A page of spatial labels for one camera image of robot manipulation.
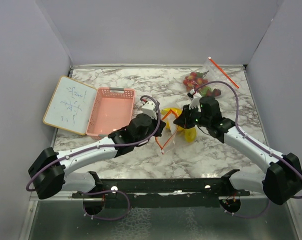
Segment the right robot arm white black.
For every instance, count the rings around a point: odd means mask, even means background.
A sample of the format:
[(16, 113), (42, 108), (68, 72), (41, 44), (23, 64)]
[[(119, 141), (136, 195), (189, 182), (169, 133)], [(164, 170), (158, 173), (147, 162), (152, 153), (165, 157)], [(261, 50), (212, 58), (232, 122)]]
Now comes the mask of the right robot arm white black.
[(296, 198), (302, 190), (302, 171), (299, 159), (289, 153), (274, 151), (246, 134), (236, 123), (222, 116), (214, 97), (195, 97), (184, 105), (181, 115), (174, 121), (184, 129), (195, 126), (207, 129), (210, 136), (238, 150), (260, 169), (260, 174), (247, 174), (236, 170), (221, 182), (220, 189), (231, 196), (238, 190), (263, 193), (274, 204), (282, 205)]

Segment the zip bag with yellow fruit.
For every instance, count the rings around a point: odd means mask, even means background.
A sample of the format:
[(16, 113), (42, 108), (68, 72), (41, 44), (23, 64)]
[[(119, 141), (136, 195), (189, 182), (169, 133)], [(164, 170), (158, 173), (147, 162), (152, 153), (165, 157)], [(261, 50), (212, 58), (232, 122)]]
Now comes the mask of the zip bag with yellow fruit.
[(182, 107), (175, 102), (167, 102), (160, 108), (161, 120), (165, 123), (162, 136), (155, 137), (161, 155), (177, 148), (191, 145), (195, 142), (197, 132), (195, 127), (184, 129), (174, 123), (181, 115)]

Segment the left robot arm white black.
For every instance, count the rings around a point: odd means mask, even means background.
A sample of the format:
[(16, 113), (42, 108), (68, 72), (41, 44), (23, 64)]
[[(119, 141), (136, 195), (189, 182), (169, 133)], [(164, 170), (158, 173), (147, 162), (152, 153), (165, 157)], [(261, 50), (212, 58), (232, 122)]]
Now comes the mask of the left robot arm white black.
[(56, 152), (52, 147), (44, 149), (30, 166), (29, 185), (39, 199), (48, 199), (66, 187), (70, 191), (85, 192), (90, 197), (100, 194), (101, 185), (94, 172), (75, 177), (76, 170), (97, 161), (114, 159), (130, 153), (134, 148), (146, 144), (151, 137), (160, 137), (165, 128), (161, 118), (152, 119), (146, 114), (138, 114), (128, 126), (110, 133), (108, 136), (73, 150)]

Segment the pink plastic basket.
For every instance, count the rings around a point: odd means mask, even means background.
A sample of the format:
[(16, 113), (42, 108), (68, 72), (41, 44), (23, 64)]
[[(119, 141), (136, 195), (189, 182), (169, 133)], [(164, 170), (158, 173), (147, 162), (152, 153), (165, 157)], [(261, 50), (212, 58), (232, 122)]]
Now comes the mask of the pink plastic basket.
[(96, 140), (127, 126), (132, 118), (134, 102), (135, 91), (131, 88), (98, 88), (86, 135)]

